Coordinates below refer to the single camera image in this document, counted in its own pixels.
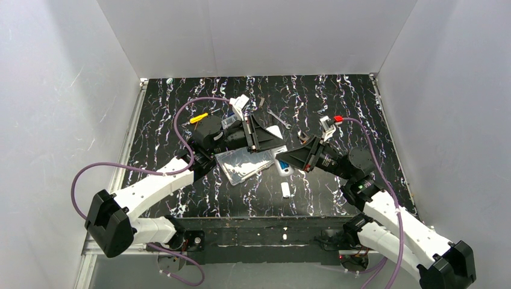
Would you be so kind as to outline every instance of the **wrench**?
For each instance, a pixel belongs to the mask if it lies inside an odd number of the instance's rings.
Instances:
[[[291,128],[291,125],[289,123],[281,120],[280,117],[278,117],[276,114],[274,114],[273,111],[271,111],[269,108],[266,112],[271,114],[274,118],[276,118],[279,122],[281,122],[287,129]]]

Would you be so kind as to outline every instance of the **marble tabletop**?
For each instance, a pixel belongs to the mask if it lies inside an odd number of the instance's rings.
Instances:
[[[412,214],[415,206],[406,186],[401,167],[383,117],[380,100],[368,75],[246,76],[218,78],[150,79],[136,135],[130,152],[131,166],[157,170],[169,162],[183,146],[177,141],[172,124],[177,110],[190,99],[200,96],[250,97],[246,111],[261,124],[269,125],[270,108],[292,124],[279,125],[288,148],[297,148],[299,131],[321,135],[322,116],[342,115],[362,121],[372,137],[375,153],[383,172],[393,185],[400,204]],[[264,98],[262,109],[258,109]],[[182,125],[191,116],[220,108],[215,115],[225,117],[230,109],[223,102],[195,102],[183,111],[181,133],[190,137],[193,126]],[[330,140],[341,153],[367,147],[360,128],[343,123]],[[134,184],[144,175],[126,172],[123,187]],[[287,181],[293,196],[282,198],[280,183]],[[339,187],[345,180],[315,169],[300,170],[287,178],[280,177],[274,166],[231,185],[217,166],[202,180],[174,193],[151,207],[144,217],[172,214],[176,217],[270,217],[270,216],[351,216],[357,210],[346,202]]]

